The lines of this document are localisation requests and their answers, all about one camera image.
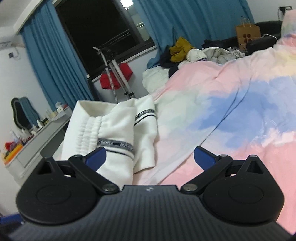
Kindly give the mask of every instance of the bed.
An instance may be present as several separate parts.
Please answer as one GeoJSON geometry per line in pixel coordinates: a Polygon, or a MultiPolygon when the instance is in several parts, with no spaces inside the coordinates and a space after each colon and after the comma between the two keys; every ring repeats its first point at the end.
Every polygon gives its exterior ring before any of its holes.
{"type": "Polygon", "coordinates": [[[193,158],[199,145],[234,159],[256,154],[284,193],[278,223],[294,233],[296,10],[286,13],[282,36],[274,48],[224,65],[188,63],[151,93],[158,125],[155,167],[134,174],[133,184],[182,186],[203,172],[193,158]]]}

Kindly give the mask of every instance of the wall socket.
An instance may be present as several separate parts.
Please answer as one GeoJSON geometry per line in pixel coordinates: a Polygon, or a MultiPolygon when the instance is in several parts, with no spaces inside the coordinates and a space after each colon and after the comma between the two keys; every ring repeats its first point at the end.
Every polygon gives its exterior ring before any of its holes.
{"type": "Polygon", "coordinates": [[[285,6],[285,7],[279,7],[279,10],[283,13],[283,15],[286,13],[286,11],[292,10],[292,6],[285,6]]]}

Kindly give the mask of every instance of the blue curtain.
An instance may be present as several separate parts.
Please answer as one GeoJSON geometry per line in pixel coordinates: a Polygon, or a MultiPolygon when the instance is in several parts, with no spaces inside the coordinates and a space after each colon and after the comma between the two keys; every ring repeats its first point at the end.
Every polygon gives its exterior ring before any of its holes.
{"type": "Polygon", "coordinates": [[[205,39],[236,36],[242,16],[254,22],[246,0],[133,0],[145,27],[158,47],[147,68],[157,66],[166,46],[179,37],[201,48],[205,39]]]}
{"type": "Polygon", "coordinates": [[[19,102],[30,124],[37,126],[37,120],[40,120],[40,116],[32,107],[29,99],[27,97],[22,97],[19,98],[19,102]]]}
{"type": "Polygon", "coordinates": [[[93,100],[86,71],[58,18],[52,0],[44,0],[21,29],[29,59],[52,110],[56,102],[72,109],[93,100]]]}

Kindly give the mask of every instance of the pile of clothes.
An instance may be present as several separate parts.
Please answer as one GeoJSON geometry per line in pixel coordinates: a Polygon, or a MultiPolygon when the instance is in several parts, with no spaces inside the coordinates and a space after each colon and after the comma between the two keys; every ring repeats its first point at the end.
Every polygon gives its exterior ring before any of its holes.
{"type": "Polygon", "coordinates": [[[217,47],[217,43],[207,42],[207,48],[196,49],[185,38],[180,37],[175,46],[167,46],[164,53],[160,56],[160,66],[147,69],[143,73],[143,86],[152,93],[159,87],[165,85],[168,79],[182,66],[197,61],[212,61],[218,64],[242,58],[244,53],[238,49],[217,47]]]}

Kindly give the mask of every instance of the ceiling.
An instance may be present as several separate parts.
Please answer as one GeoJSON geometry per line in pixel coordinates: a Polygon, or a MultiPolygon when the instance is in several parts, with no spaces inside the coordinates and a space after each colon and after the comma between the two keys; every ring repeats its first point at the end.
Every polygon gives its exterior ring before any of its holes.
{"type": "Polygon", "coordinates": [[[13,26],[30,2],[31,0],[2,0],[0,2],[0,27],[13,26]]]}

